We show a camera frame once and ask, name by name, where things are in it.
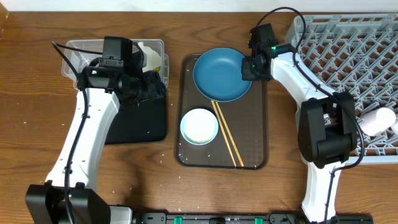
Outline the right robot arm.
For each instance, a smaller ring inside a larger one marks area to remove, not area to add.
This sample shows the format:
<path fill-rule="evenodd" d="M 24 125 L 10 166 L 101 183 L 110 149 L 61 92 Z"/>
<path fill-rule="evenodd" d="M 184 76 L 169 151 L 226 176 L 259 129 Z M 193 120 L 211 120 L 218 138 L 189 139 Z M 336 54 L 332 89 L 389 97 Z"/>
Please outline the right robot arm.
<path fill-rule="evenodd" d="M 308 166 L 302 211 L 309 223 L 331 223 L 341 170 L 357 146 L 354 99 L 337 93 L 305 66 L 290 44 L 250 40 L 243 80 L 276 80 L 297 104 L 298 147 Z"/>

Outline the light green cup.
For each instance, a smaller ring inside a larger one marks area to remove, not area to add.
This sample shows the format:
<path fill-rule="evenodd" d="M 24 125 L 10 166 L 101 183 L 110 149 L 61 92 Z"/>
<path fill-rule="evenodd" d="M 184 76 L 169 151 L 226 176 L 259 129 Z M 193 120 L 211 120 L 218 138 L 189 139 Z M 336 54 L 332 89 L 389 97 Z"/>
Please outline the light green cup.
<path fill-rule="evenodd" d="M 396 121 L 392 126 L 391 129 L 394 133 L 398 134 L 398 121 Z"/>

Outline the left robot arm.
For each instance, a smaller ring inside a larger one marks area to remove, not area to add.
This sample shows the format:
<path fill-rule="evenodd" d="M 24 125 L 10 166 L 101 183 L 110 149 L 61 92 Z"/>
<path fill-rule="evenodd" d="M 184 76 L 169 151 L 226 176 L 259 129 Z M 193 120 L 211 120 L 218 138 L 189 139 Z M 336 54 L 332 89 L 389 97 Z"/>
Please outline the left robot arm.
<path fill-rule="evenodd" d="M 152 49 L 103 50 L 72 71 L 76 110 L 62 151 L 25 202 L 35 223 L 134 223 L 127 206 L 97 193 L 105 144 L 161 141 L 166 135 L 164 55 Z"/>

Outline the dark blue plate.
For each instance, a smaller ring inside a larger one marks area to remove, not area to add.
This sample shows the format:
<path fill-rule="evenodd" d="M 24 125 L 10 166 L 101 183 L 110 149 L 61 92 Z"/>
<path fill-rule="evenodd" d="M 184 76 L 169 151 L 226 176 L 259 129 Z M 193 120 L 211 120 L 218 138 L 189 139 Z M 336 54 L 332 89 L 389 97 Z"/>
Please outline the dark blue plate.
<path fill-rule="evenodd" d="M 244 96 L 252 81 L 242 78 L 244 55 L 231 48 L 215 48 L 202 54 L 193 69 L 193 81 L 205 97 L 231 102 Z"/>

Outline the white napkin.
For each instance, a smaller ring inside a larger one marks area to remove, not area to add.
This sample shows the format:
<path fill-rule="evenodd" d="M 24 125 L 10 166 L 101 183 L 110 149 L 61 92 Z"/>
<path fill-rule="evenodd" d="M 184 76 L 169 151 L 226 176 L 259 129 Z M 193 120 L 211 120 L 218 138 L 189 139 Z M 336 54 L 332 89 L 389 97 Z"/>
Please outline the white napkin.
<path fill-rule="evenodd" d="M 144 53 L 143 72 L 155 71 L 159 72 L 162 66 L 162 57 L 155 50 L 144 45 L 143 42 L 138 42 L 139 47 Z"/>

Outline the pink cup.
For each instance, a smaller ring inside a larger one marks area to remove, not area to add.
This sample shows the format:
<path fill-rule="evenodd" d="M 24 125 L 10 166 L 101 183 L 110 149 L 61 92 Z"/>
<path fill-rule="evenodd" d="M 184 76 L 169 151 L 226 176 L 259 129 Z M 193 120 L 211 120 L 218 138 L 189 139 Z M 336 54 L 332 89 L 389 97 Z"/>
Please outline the pink cup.
<path fill-rule="evenodd" d="M 360 128 L 368 136 L 377 136 L 396 122 L 396 114 L 389 108 L 379 108 L 364 114 Z"/>

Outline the wooden chopstick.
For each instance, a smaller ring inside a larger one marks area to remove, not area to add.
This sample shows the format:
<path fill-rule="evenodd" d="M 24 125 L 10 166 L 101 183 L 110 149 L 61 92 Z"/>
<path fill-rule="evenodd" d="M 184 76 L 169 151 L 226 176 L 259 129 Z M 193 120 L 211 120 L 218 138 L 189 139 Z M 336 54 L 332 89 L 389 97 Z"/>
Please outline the wooden chopstick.
<path fill-rule="evenodd" d="M 216 102 L 214 102 L 213 100 L 211 100 L 211 104 L 212 104 L 213 109 L 214 109 L 214 111 L 215 111 L 215 113 L 216 113 L 216 117 L 217 117 L 217 120 L 218 120 L 218 122 L 219 122 L 219 126 L 220 126 L 220 128 L 221 128 L 221 132 L 222 132 L 224 141 L 225 141 L 225 143 L 226 143 L 226 147 L 228 148 L 229 154 L 230 154 L 230 156 L 231 156 L 231 160 L 232 160 L 234 166 L 236 167 L 236 161 L 235 161 L 235 159 L 234 159 L 234 156 L 233 156 L 231 147 L 230 147 L 230 145 L 229 145 L 229 141 L 228 141 L 228 138 L 227 138 L 227 136 L 226 136 L 226 133 L 225 133 L 225 130 L 224 130 L 224 127 L 223 127 L 223 123 L 222 123 L 221 118 L 220 118 L 219 111 L 218 111 L 218 109 L 217 109 L 217 107 L 216 107 Z"/>
<path fill-rule="evenodd" d="M 236 146 L 236 143 L 235 143 L 234 138 L 233 138 L 233 136 L 232 136 L 232 134 L 231 134 L 230 128 L 229 128 L 229 126 L 228 126 L 228 123 L 226 122 L 226 119 L 225 119 L 225 117 L 224 117 L 224 114 L 223 114 L 223 112 L 222 112 L 222 110 L 221 110 L 221 107 L 220 107 L 220 105 L 219 105 L 219 103 L 218 103 L 217 101 L 215 102 L 215 105 L 216 105 L 216 107 L 217 107 L 217 109 L 218 109 L 218 112 L 219 112 L 219 114 L 220 114 L 220 116 L 221 116 L 221 119 L 222 119 L 222 121 L 223 121 L 223 124 L 224 124 L 224 126 L 225 126 L 225 128 L 226 128 L 226 131 L 227 131 L 228 136 L 229 136 L 229 138 L 230 138 L 230 141 L 231 141 L 231 143 L 232 143 L 232 145 L 233 145 L 233 148 L 234 148 L 234 150 L 235 150 L 235 153 L 236 153 L 236 155 L 237 155 L 237 158 L 238 158 L 238 160 L 239 160 L 239 163 L 240 163 L 241 167 L 244 167 L 244 162 L 243 162 L 243 160 L 242 160 L 242 158 L 241 158 L 241 155 L 240 155 L 239 150 L 238 150 L 238 148 L 237 148 L 237 146 Z"/>

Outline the light blue rice bowl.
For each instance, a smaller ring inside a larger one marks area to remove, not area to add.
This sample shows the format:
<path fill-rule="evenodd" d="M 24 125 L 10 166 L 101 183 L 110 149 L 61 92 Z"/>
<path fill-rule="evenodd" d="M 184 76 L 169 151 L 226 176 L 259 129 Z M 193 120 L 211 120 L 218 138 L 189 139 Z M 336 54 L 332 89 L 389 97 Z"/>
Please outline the light blue rice bowl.
<path fill-rule="evenodd" d="M 210 143 L 218 134 L 216 116 L 209 110 L 197 108 L 187 112 L 180 122 L 180 133 L 190 144 L 201 146 Z"/>

